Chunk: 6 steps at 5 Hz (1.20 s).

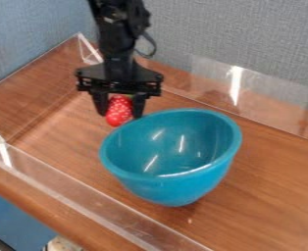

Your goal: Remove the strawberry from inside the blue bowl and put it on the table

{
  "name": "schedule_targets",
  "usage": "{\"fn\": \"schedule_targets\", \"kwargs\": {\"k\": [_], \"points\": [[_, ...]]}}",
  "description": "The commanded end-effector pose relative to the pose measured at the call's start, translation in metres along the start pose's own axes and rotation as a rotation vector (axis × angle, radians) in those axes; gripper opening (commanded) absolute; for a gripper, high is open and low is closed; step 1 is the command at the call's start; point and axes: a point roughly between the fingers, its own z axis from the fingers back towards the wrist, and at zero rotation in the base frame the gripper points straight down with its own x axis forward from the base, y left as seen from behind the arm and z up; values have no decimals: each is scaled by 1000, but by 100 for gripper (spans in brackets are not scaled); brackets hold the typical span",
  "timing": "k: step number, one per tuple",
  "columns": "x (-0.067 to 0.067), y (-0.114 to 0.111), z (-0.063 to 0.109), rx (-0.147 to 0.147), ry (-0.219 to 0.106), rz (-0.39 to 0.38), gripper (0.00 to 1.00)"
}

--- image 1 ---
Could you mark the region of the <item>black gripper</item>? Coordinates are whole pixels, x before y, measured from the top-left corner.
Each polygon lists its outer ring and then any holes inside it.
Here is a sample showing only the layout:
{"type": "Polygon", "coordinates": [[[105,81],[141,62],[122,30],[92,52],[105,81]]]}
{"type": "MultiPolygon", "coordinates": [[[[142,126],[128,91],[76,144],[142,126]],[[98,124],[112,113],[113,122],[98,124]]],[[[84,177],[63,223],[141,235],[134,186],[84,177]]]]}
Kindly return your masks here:
{"type": "Polygon", "coordinates": [[[142,116],[146,95],[160,95],[163,75],[133,62],[129,71],[114,67],[109,69],[104,63],[94,64],[74,71],[77,90],[92,95],[97,113],[104,117],[108,109],[108,94],[134,94],[132,98],[132,115],[142,116]]]}

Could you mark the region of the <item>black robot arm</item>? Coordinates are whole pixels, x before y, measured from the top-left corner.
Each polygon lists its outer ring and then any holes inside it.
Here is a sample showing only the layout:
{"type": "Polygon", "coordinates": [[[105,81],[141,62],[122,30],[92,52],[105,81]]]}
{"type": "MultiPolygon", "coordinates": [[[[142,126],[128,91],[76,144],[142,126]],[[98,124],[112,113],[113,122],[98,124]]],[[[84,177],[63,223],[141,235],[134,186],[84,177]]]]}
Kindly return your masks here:
{"type": "Polygon", "coordinates": [[[102,62],[76,69],[77,90],[92,96],[97,113],[105,116],[109,94],[132,94],[132,116],[142,116],[146,100],[160,95],[163,74],[144,68],[133,58],[136,42],[146,33],[151,12],[142,0],[88,0],[98,31],[97,49],[102,62]]]}

